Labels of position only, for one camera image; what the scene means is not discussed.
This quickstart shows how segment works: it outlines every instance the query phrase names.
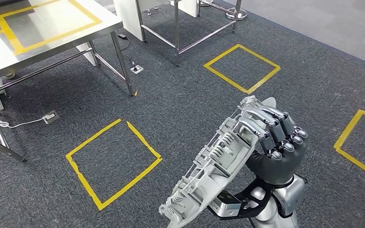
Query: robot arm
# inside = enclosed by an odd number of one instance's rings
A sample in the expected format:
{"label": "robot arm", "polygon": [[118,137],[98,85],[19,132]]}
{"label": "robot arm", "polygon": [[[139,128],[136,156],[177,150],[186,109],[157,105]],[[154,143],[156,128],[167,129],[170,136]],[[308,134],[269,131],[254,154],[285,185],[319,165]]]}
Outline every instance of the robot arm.
{"label": "robot arm", "polygon": [[[255,217],[265,209],[276,186],[293,182],[307,134],[275,105],[274,98],[260,102],[246,97],[238,106],[240,113],[223,122],[160,206],[159,212],[171,220],[169,228],[183,227],[207,207],[220,219]],[[255,151],[257,142],[264,153]],[[244,164],[257,179],[233,196],[224,188]],[[252,196],[255,190],[262,197]]]}

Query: gray floor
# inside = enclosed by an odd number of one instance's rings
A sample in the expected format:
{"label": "gray floor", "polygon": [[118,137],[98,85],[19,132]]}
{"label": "gray floor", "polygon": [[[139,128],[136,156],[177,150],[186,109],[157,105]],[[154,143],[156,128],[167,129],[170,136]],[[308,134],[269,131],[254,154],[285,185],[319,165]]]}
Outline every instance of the gray floor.
{"label": "gray floor", "polygon": [[365,0],[244,0],[242,8],[365,60]]}
{"label": "gray floor", "polygon": [[[162,7],[144,19],[172,40],[171,11]],[[186,46],[228,21],[215,9],[206,8],[200,19],[182,13],[181,22],[182,45]],[[110,79],[105,68],[94,68],[82,57],[7,90],[12,98],[2,98],[6,110],[1,120],[18,124],[51,110],[61,117],[49,125],[4,129],[12,148],[26,154],[29,161],[17,163],[0,154],[0,228],[166,227],[167,219],[158,214],[158,206],[246,96],[203,67],[238,43],[281,66],[253,95],[276,97],[278,108],[291,113],[310,135],[309,150],[298,171],[309,179],[306,197],[298,207],[301,227],[365,227],[365,171],[333,148],[357,110],[365,110],[365,61],[255,14],[240,22],[235,34],[227,29],[186,52],[179,68],[172,64],[173,50],[153,36],[148,35],[147,44],[132,37],[131,41],[124,54],[145,68],[132,76],[137,97],[128,96],[125,85]],[[95,44],[109,62],[116,63],[109,36]],[[75,52],[29,66],[18,75]],[[226,56],[215,67],[245,87],[270,70],[241,52]],[[137,128],[163,161],[98,211],[65,155],[118,118],[123,121],[74,155],[102,201],[154,161],[125,121]],[[365,163],[365,117],[342,149]],[[253,178],[242,169],[228,188],[238,192]],[[218,221],[205,211],[187,227],[246,228],[250,224]]]}

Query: black cable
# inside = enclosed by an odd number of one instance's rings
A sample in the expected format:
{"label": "black cable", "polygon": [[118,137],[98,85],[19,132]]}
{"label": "black cable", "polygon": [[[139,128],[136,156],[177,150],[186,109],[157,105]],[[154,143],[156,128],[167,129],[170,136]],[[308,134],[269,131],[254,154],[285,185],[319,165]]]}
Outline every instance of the black cable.
{"label": "black cable", "polygon": [[253,227],[253,228],[256,228],[256,227],[255,227],[254,222],[252,221],[252,219],[251,219],[251,218],[248,218],[248,220],[250,221],[250,223],[251,223],[252,227]]}
{"label": "black cable", "polygon": [[124,49],[121,49],[121,51],[125,51],[127,48],[129,48],[131,46],[132,42],[130,40],[128,40],[128,42],[129,42],[128,46],[126,48],[124,48]]}
{"label": "black cable", "polygon": [[307,178],[302,177],[302,176],[300,176],[300,175],[299,175],[299,174],[297,174],[297,173],[295,173],[295,174],[296,174],[298,177],[300,177],[301,179],[303,179],[305,184],[307,184],[307,183],[308,183]]}
{"label": "black cable", "polygon": [[128,56],[122,56],[122,57],[126,57],[129,60],[129,62],[131,62],[131,63],[133,62],[133,59]]}

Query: robot finger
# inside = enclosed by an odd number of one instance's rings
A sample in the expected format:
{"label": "robot finger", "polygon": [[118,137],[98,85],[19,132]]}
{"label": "robot finger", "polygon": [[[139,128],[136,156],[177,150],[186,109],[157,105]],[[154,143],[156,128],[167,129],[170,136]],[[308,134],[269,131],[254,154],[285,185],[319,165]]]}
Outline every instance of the robot finger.
{"label": "robot finger", "polygon": [[261,120],[268,126],[268,129],[272,135],[272,139],[276,145],[278,145],[279,142],[285,140],[286,135],[280,126],[279,120],[273,118],[270,114],[254,107],[249,107],[246,112],[254,116],[256,119]]}
{"label": "robot finger", "polygon": [[291,136],[291,142],[296,151],[301,151],[305,148],[303,139],[295,133]]}
{"label": "robot finger", "polygon": [[261,120],[263,123],[267,125],[277,125],[279,124],[279,120],[273,118],[270,114],[255,108],[255,107],[247,107],[246,112],[250,115],[254,116],[256,119]]}
{"label": "robot finger", "polygon": [[279,120],[280,125],[283,131],[285,132],[286,136],[291,135],[294,132],[294,127],[293,127],[294,122],[288,113],[281,112],[278,109],[270,106],[260,106],[259,108],[262,111],[271,114],[272,116],[276,117]]}
{"label": "robot finger", "polygon": [[308,134],[307,134],[307,132],[304,131],[303,129],[299,128],[299,127],[296,127],[295,128],[295,134],[303,140],[303,146],[307,147],[307,143],[308,143]]}
{"label": "robot finger", "polygon": [[275,144],[273,143],[272,137],[269,133],[251,119],[240,117],[239,123],[241,124],[241,127],[256,135],[259,138],[259,142],[261,143],[264,152],[270,154],[270,150],[275,146]]}

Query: metal table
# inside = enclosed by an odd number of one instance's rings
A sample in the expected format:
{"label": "metal table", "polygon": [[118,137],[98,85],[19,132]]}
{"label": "metal table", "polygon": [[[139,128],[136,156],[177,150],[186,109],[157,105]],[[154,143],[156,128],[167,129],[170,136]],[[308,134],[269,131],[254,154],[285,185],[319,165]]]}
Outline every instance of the metal table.
{"label": "metal table", "polygon": [[[85,55],[93,65],[106,65],[123,80],[133,95],[115,31],[122,21],[94,0],[24,0],[0,7],[0,77],[81,45],[85,49],[40,70],[22,76],[0,90],[27,80],[62,63]],[[110,33],[120,61],[122,74],[98,53],[92,40]],[[0,130],[0,152],[25,162],[26,159],[10,150]]]}
{"label": "metal table", "polygon": [[143,24],[143,20],[142,20],[142,13],[141,13],[141,9],[139,6],[139,0],[135,0],[136,2],[136,9],[138,11],[138,16],[139,16],[139,23],[141,25],[141,31],[142,31],[142,37],[143,37],[143,41],[146,42],[146,35],[145,35],[145,30],[152,33],[153,35],[155,35],[157,38],[159,38],[160,40],[162,40],[164,43],[168,44],[169,46],[174,48],[174,52],[175,52],[175,65],[178,67],[180,64],[180,59],[179,59],[179,55],[184,53],[185,51],[191,49],[192,47],[202,43],[203,41],[207,40],[208,38],[212,37],[213,35],[215,35],[216,33],[224,30],[225,28],[229,27],[230,25],[233,25],[233,32],[235,32],[236,30],[236,25],[237,25],[237,21],[239,21],[239,14],[235,13],[235,12],[239,12],[240,11],[240,7],[241,7],[241,1],[242,0],[237,0],[236,3],[236,7],[235,7],[235,11],[231,12],[228,9],[225,9],[221,6],[218,6],[216,4],[213,4],[212,1],[207,1],[207,0],[197,0],[197,8],[198,8],[198,17],[200,16],[200,12],[201,12],[201,5],[203,6],[205,5],[209,5],[212,6],[218,10],[221,10],[223,12],[229,13],[231,15],[234,16],[234,19],[232,22],[230,22],[229,24],[219,28],[218,30],[214,31],[213,33],[199,39],[198,41],[188,45],[187,47],[184,47],[183,49],[180,49],[180,28],[179,28],[179,21],[178,21],[178,2],[182,1],[182,0],[171,0],[172,2],[174,2],[174,32],[175,32],[175,40],[174,43],[168,41],[166,38],[162,37],[161,35],[159,35],[158,33],[156,33],[155,31],[151,30],[149,27],[147,27],[146,25]]}

